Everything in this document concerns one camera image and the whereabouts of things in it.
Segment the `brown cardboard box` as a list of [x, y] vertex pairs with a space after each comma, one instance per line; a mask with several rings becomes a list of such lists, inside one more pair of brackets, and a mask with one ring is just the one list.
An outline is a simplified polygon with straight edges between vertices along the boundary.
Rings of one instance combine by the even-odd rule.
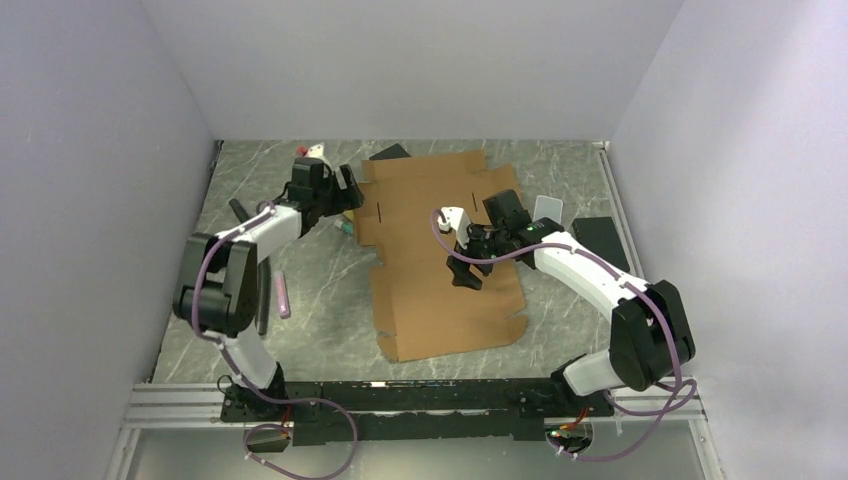
[[370, 271], [376, 342], [395, 362], [510, 345], [525, 333], [524, 294], [512, 262], [495, 265], [479, 291], [456, 287], [432, 213], [461, 207], [488, 220], [483, 199], [518, 190], [511, 164], [486, 165], [484, 150], [364, 160], [355, 235], [376, 249]]

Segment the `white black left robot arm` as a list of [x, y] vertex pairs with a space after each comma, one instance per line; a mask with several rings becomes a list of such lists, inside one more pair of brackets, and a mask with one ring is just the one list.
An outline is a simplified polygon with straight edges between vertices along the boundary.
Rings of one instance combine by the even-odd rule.
[[185, 244], [173, 314], [216, 347], [234, 383], [250, 390], [248, 407], [261, 419], [279, 417], [288, 394], [283, 369], [254, 324], [260, 305], [258, 267], [271, 253], [305, 236], [320, 219], [363, 203], [349, 165], [334, 169], [319, 157], [300, 157], [282, 193], [257, 214], [216, 234], [194, 233]]

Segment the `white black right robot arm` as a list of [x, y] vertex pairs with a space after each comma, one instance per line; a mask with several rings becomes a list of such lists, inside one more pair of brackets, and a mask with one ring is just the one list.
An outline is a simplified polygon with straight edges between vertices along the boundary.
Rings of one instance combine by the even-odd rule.
[[495, 264], [514, 260], [545, 274], [588, 301], [607, 321], [609, 345], [567, 361], [555, 371], [551, 388], [557, 411], [574, 415], [591, 394], [627, 387], [644, 391], [674, 381], [684, 384], [682, 366], [696, 348], [678, 289], [668, 281], [650, 283], [582, 245], [558, 220], [528, 212], [513, 190], [483, 201], [488, 218], [480, 224], [461, 207], [431, 215], [437, 240], [451, 234], [446, 264], [453, 285], [481, 290]]

